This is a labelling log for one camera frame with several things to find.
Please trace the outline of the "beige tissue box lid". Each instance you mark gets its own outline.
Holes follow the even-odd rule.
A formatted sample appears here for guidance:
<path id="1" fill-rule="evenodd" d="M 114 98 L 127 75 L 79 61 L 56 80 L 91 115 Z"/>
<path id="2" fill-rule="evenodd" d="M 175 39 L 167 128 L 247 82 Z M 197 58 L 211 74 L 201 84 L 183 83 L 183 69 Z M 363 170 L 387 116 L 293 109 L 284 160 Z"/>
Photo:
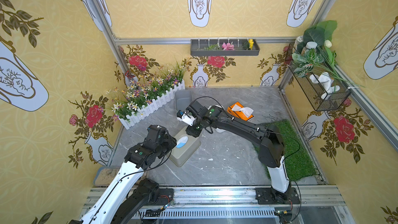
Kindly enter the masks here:
<path id="1" fill-rule="evenodd" d="M 182 167 L 187 160 L 197 151 L 197 149 L 201 146 L 201 141 L 198 138 L 194 138 L 186 133 L 186 128 L 181 130 L 176 134 L 175 139 L 178 139 L 187 135 L 189 137 L 188 142 L 181 148 L 177 148 L 176 146 L 172 149 L 172 153 L 170 156 L 170 160 L 177 166 Z"/>

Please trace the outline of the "orange tissue box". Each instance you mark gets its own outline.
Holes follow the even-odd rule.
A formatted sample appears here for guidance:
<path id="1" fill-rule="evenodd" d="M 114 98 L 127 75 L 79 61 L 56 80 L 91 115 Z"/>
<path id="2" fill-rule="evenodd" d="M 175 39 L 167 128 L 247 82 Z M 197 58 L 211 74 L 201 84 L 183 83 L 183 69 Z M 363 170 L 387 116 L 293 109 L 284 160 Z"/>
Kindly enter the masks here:
<path id="1" fill-rule="evenodd" d="M 236 102 L 233 105 L 229 106 L 227 112 L 234 117 L 240 118 L 244 121 L 248 121 L 254 117 L 254 110 L 249 107 L 244 107 L 240 104 L 240 102 Z"/>

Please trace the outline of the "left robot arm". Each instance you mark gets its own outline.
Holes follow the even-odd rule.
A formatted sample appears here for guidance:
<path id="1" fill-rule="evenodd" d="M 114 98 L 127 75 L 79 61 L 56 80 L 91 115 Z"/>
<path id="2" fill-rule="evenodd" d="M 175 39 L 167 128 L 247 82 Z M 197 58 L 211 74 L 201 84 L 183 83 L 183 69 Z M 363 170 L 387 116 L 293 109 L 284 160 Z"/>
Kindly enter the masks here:
<path id="1" fill-rule="evenodd" d="M 127 194 L 144 175 L 163 165 L 177 141 L 166 127 L 151 125 L 144 141 L 130 148 L 119 172 L 94 206 L 71 224 L 126 224 L 135 213 L 159 197 L 159 184 L 145 178 L 130 197 Z"/>

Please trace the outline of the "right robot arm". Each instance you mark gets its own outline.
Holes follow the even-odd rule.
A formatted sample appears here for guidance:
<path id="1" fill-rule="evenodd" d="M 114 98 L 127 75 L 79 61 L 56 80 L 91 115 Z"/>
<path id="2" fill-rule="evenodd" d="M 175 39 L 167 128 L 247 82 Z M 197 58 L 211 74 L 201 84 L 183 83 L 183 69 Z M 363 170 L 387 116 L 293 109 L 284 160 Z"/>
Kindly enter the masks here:
<path id="1" fill-rule="evenodd" d="M 258 159 L 264 164 L 271 178 L 272 189 L 286 193 L 291 186 L 285 166 L 286 145 L 274 124 L 264 126 L 239 119 L 220 106 L 203 106 L 197 100 L 185 110 L 177 112 L 177 118 L 188 127 L 186 133 L 199 137 L 203 130 L 212 134 L 213 129 L 231 132 L 259 148 Z"/>

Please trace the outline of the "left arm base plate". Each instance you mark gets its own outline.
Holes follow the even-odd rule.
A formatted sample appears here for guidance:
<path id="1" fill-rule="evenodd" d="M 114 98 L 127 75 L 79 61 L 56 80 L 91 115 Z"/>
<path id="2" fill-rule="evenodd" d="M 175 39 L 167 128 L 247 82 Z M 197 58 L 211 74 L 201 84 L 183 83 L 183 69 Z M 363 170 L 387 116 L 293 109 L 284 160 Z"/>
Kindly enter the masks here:
<path id="1" fill-rule="evenodd" d="M 156 198 L 154 205 L 167 205 L 171 203 L 174 199 L 174 189 L 173 188 L 160 188 L 158 197 Z"/>

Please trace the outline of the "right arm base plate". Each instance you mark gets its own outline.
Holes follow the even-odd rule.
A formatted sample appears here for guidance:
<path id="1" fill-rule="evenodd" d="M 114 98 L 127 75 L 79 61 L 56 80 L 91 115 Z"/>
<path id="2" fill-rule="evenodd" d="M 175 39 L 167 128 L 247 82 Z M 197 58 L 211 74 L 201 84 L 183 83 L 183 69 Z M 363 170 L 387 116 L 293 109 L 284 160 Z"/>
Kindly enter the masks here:
<path id="1" fill-rule="evenodd" d="M 276 191 L 272 187 L 255 188 L 256 200 L 260 205 L 300 204 L 300 196 L 295 188 L 288 188 L 285 193 Z"/>

